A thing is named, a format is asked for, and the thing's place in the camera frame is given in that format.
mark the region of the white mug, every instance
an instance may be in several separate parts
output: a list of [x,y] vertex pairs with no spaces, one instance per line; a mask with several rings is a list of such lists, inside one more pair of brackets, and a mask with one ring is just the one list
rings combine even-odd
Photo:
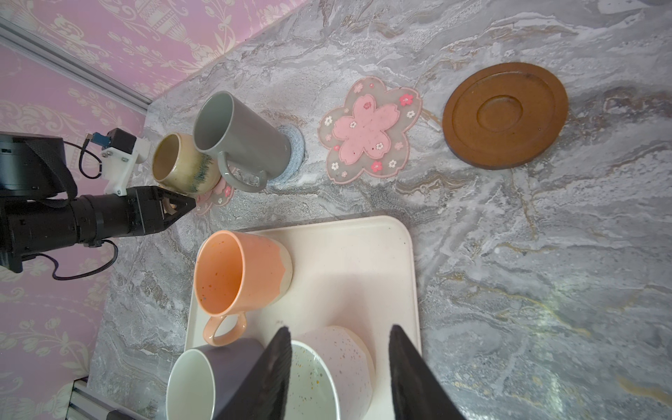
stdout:
[[375,383],[371,354],[355,333],[324,327],[292,340],[288,419],[361,420]]

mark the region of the white tray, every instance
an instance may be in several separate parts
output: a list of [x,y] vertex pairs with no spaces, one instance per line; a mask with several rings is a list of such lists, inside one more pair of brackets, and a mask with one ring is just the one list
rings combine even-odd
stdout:
[[[406,227],[393,217],[374,216],[251,233],[287,247],[294,277],[282,299],[247,313],[244,336],[266,346],[283,325],[294,337],[328,325],[351,329],[376,366],[374,396],[364,419],[394,419],[388,355],[392,325],[401,325],[421,352],[413,246]],[[235,318],[225,319],[219,333],[231,329]],[[185,349],[205,344],[207,320],[192,295]]]

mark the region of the yellow ceramic cup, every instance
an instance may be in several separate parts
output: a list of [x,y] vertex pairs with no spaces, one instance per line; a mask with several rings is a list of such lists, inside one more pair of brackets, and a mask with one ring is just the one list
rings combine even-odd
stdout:
[[194,138],[168,134],[154,153],[152,174],[163,187],[189,196],[210,191],[222,177],[217,162],[196,150]]

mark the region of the green glaze drip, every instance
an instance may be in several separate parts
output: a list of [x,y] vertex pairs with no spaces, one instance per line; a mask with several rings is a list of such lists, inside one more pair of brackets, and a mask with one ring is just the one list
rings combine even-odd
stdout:
[[210,168],[210,164],[212,164],[212,162],[213,162],[212,157],[208,155],[203,155],[203,158],[201,159],[201,162],[198,165],[198,170],[194,174],[192,184],[189,186],[190,192],[197,192],[198,187],[205,182],[208,170]]

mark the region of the mug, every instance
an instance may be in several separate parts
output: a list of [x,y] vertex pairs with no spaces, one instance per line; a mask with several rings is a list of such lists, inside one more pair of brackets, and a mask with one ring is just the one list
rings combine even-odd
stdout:
[[292,340],[285,418],[360,420],[374,394],[374,363],[355,333],[325,327]]
[[211,420],[224,409],[263,353],[254,339],[188,349],[175,362],[166,390],[168,420]]
[[197,151],[194,138],[184,133],[168,134],[159,143],[152,174],[168,190],[189,196],[205,194],[221,178],[217,162]]
[[[194,268],[194,294],[210,319],[203,338],[210,345],[236,341],[247,328],[245,313],[280,299],[292,281],[292,258],[285,246],[251,233],[220,230],[203,242]],[[215,337],[228,315],[235,327]]]
[[[292,154],[284,135],[226,91],[215,93],[198,112],[194,144],[217,160],[226,182],[245,192],[263,190],[284,172]],[[230,164],[259,178],[259,185],[234,177]]]

